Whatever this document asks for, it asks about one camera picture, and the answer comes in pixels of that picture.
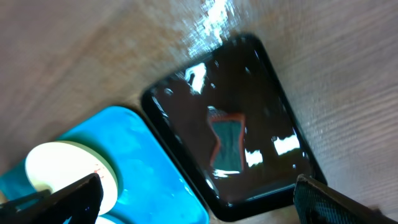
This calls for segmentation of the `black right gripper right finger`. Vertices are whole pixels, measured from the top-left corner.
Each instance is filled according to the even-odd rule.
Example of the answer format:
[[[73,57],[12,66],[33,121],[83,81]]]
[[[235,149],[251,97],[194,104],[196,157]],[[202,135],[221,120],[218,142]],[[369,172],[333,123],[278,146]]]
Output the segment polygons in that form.
[[[297,177],[294,205],[300,223],[397,224],[380,210],[372,210],[304,174]]]

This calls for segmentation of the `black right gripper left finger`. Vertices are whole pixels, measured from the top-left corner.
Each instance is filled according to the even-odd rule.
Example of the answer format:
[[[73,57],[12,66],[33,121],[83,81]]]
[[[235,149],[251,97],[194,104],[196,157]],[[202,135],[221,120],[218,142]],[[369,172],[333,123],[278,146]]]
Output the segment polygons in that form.
[[[1,204],[1,223],[95,223],[103,199],[98,174],[51,193],[41,190]]]

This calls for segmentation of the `orange and black sponge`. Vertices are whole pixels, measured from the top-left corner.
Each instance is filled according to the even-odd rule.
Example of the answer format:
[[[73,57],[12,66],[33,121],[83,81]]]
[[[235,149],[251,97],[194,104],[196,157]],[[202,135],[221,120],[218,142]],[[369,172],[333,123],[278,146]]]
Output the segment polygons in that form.
[[[227,174],[244,170],[245,115],[241,113],[216,114],[209,117],[216,143],[211,154],[210,166]]]

